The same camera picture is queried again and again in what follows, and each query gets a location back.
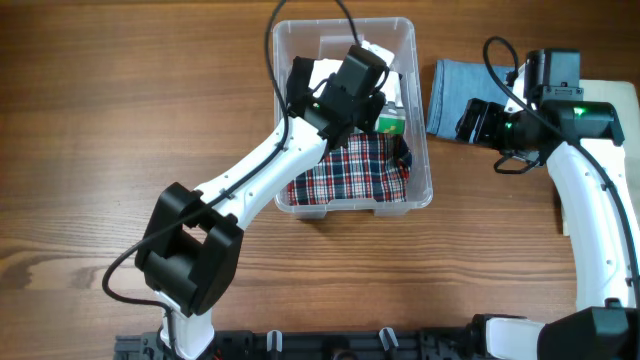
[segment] folded blue towel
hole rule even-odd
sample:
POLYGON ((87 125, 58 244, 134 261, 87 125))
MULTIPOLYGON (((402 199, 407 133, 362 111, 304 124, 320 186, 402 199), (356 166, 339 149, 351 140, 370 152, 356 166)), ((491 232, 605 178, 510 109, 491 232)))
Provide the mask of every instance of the folded blue towel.
MULTIPOLYGON (((498 77, 506 79, 512 67, 494 66, 498 77)), ((498 104, 507 103, 507 95, 493 82, 484 64, 438 60, 433 78, 427 132, 455 139, 456 124, 467 102, 478 98, 498 104)))

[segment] cable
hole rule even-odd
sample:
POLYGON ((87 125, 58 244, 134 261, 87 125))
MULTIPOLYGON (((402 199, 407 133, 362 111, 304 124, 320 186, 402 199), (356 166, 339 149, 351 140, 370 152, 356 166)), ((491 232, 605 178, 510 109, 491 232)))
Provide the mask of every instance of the cable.
MULTIPOLYGON (((636 249, 635 249, 635 245, 633 243, 633 235, 631 234, 631 225, 629 224, 629 218, 627 216, 627 213, 624 209, 624 204, 622 203, 622 199, 620 198, 620 194, 618 193, 618 189, 616 188, 615 184, 613 183, 613 181, 611 180, 611 178, 609 177, 609 175, 607 174, 607 172, 604 170, 604 168, 602 168, 602 166, 598 163, 598 161, 593 157, 593 155, 591 155, 589 153, 589 151, 587 151, 587 149, 585 149, 581 144, 580 144, 580 140, 577 138, 571 138, 570 136, 568 136, 567 134, 563 133, 560 129, 558 129, 557 127, 553 126, 550 122, 548 122, 544 117, 540 116, 537 112, 535 112, 530 106, 527 106, 527 104, 525 104, 522 100, 520 100, 508 87, 506 87, 502 81, 500 81, 500 78, 498 78, 498 75, 496 75, 495 71, 493 71, 493 67, 491 66, 491 62, 489 61, 489 45, 491 45, 492 42, 494 41, 498 41, 500 43, 502 43, 505 47, 507 47, 507 49, 509 49, 509 52, 511 52, 511 55, 514 56, 514 60, 516 61, 516 65, 515 65, 515 71, 518 71, 518 62, 517 62, 517 55, 516 52, 513 48, 513 46, 511 46, 511 44, 509 44, 509 42, 499 36, 493 36, 491 38, 489 38, 485 43, 484 43, 484 47, 482 49, 482 58, 484 59, 484 64, 487 67, 487 71, 489 71, 489 75, 491 76, 491 78, 493 79, 493 81, 496 83, 496 85, 498 85, 498 87, 509 97, 511 98, 513 101, 516 102, 516 104, 518 104, 522 109, 524 109, 529 115, 533 116, 535 119, 537 119, 540 123, 542 123, 545 127, 547 127, 549 130, 551 130, 551 132, 553 132, 555 135, 557 135, 559 138, 561 138, 562 140, 566 141, 569 145, 573 146, 576 148, 576 150, 578 150, 578 152, 580 152, 580 154, 582 154, 582 156, 584 156, 587 161, 589 161, 589 163, 591 163, 591 165, 596 169, 596 172, 598 172, 598 175, 600 175, 600 177, 602 178, 602 181, 604 182, 604 187, 603 189, 607 189, 609 190, 609 193, 611 194, 611 198, 613 199, 613 202, 616 205, 616 208, 618 210, 618 216, 620 217, 620 222, 622 225, 622 232, 624 233, 624 237, 626 240, 626 244, 627 244, 627 252, 629 253, 629 262, 630 262, 630 266, 631 266, 631 283, 633 285, 633 291, 634 291, 634 296, 636 299, 636 309, 638 310, 638 314, 637 314, 637 321, 638 321, 638 326, 637 329, 640 329, 640 279, 638 278, 638 259, 636 257, 636 249)), ((636 359, 640 360, 640 330, 637 331, 637 339, 636 339, 636 345, 638 346, 637 352, 636 352, 636 359)))
MULTIPOLYGON (((253 178, 257 173, 259 173, 262 169, 264 169, 278 155, 278 153, 281 150, 284 149, 285 144, 287 142, 287 138, 289 136, 288 109, 287 109, 287 104, 284 101, 284 97, 282 96, 282 93, 281 93, 280 88, 278 86, 278 82, 276 81, 275 74, 273 72, 273 67, 271 65, 271 57, 269 56, 269 38, 270 38, 270 34, 271 34, 271 29, 273 27, 273 22, 275 21, 275 18, 278 15, 278 12, 280 12, 280 9, 282 8, 282 6, 284 6, 285 2, 286 2, 286 0, 281 0, 278 3, 278 5, 276 6, 276 8, 273 10, 273 13, 272 13, 272 15, 271 15, 271 17, 269 19, 269 23, 268 23, 267 28, 266 28, 265 33, 264 33, 264 54, 265 54, 265 60, 266 60, 266 64, 267 64, 267 73, 269 75, 269 79, 271 80, 271 84, 273 85, 273 89, 274 89, 274 91, 276 93, 276 97, 278 98, 278 103, 280 105, 280 109, 282 110, 282 114, 283 114, 283 117, 284 117, 283 120, 282 120, 282 121, 284 121, 284 130, 282 132, 282 138, 280 139, 280 141, 276 145, 275 149, 271 152, 271 154, 269 154, 269 156, 267 156, 253 170, 251 170, 249 173, 247 173, 245 176, 243 176, 240 180, 238 180, 231 187, 229 187, 228 189, 223 191, 218 197, 216 197, 215 199, 209 201, 203 207, 201 207, 200 209, 194 211, 193 213, 181 218, 180 220, 172 223, 171 225, 168 225, 167 227, 163 228, 162 230, 159 230, 159 231, 157 231, 157 232, 155 232, 155 233, 143 238, 142 240, 138 241, 135 245, 133 245, 132 247, 127 249, 120 256, 118 256, 118 258, 116 258, 116 260, 114 260, 113 263, 111 263, 111 265, 109 265, 109 267, 107 268, 107 270, 104 273, 104 276, 102 277, 102 290, 104 291, 105 294, 107 294, 112 299, 114 299, 116 301, 119 301, 119 302, 122 302, 122 303, 126 303, 126 304, 157 306, 157 307, 160 307, 160 308, 164 309, 165 316, 167 317, 167 327, 168 327, 167 331, 168 331, 168 335, 169 335, 169 347, 171 349, 171 358, 173 360, 177 359, 177 354, 176 354, 176 349, 175 349, 175 334, 174 334, 175 329, 174 329, 174 326, 173 326, 173 316, 172 316, 173 315, 172 314, 173 310, 171 309, 171 307, 169 307, 167 304, 162 303, 160 301, 145 300, 145 299, 135 299, 135 298, 122 296, 122 295, 116 293, 115 291, 113 291, 111 289, 111 287, 109 286, 109 280, 111 279, 111 276, 113 275, 113 272, 118 268, 118 266, 120 266, 129 256, 131 256, 133 253, 138 251, 138 249, 140 249, 140 247, 142 247, 143 245, 149 243, 151 240, 154 240, 154 239, 158 238, 159 236, 164 235, 164 234, 174 230, 175 228, 182 226, 184 223, 189 222, 191 220, 194 220, 194 219, 202 216, 207 211, 211 211, 212 207, 214 207, 215 205, 220 203, 225 198, 230 198, 234 191, 236 191, 240 186, 242 186, 249 179, 253 178)), ((356 44, 358 46, 360 46, 360 42, 358 40, 358 34, 356 32, 356 28, 355 28, 355 25, 353 23, 353 19, 351 18, 351 14, 349 13, 349 11, 344 6, 344 4, 342 3, 341 0, 336 0, 336 2, 338 3, 338 5, 342 9, 342 11, 344 12, 344 14, 347 17, 347 19, 349 20, 349 26, 351 27, 351 32, 353 34, 354 41, 356 42, 356 44)))

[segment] denim fabric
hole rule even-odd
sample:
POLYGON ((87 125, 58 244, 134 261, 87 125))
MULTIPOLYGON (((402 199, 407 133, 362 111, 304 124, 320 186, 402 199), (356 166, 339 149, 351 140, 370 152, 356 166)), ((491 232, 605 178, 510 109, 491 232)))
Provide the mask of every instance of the denim fabric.
MULTIPOLYGON (((513 69, 504 66, 493 68, 501 79, 505 79, 507 72, 513 69)), ((455 139, 456 124, 472 98, 507 103, 507 95, 491 80, 484 64, 438 60, 429 103, 427 132, 455 139)))

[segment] storage container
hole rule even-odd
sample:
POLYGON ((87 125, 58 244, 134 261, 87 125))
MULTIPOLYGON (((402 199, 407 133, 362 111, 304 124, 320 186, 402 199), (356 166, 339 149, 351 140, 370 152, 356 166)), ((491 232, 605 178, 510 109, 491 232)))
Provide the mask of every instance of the storage container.
MULTIPOLYGON (((403 215, 411 209, 423 208, 433 198, 431 171, 427 155, 427 141, 422 111, 420 76, 416 52, 415 29, 406 18, 354 19, 360 40, 380 45, 393 53, 390 68, 402 74, 402 102, 406 111, 404 139, 412 158, 406 202, 376 202, 374 199, 333 200, 326 205, 289 204, 287 189, 275 198, 280 210, 299 218, 320 219, 327 211, 373 210, 376 216, 403 215)), ((275 76, 282 91, 296 56, 316 59, 343 60, 353 36, 346 19, 282 21, 273 29, 273 61, 275 76)), ((275 123, 282 118, 277 99, 275 123)))

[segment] gray plastic bin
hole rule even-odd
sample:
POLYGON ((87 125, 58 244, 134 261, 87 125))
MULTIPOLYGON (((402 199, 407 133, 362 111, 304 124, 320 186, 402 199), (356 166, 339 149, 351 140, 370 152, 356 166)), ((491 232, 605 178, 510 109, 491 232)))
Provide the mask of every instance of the gray plastic bin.
MULTIPOLYGON (((326 205, 291 206, 287 190, 275 198, 280 210, 299 218, 321 219, 327 211, 374 210, 376 216, 404 215, 411 209, 427 206, 433 198, 431 170, 427 155, 427 140, 422 112, 420 76, 416 53, 415 30, 406 18, 355 19, 361 40, 378 44, 395 53, 391 70, 404 76, 402 101, 407 122, 404 139, 411 150, 413 164, 407 185, 406 202, 376 202, 374 199, 334 200, 326 205)), ((282 91, 296 56, 317 59, 344 59, 353 37, 345 19, 282 21, 273 29, 273 61, 275 76, 282 91)), ((277 99, 275 124, 282 117, 277 99)))

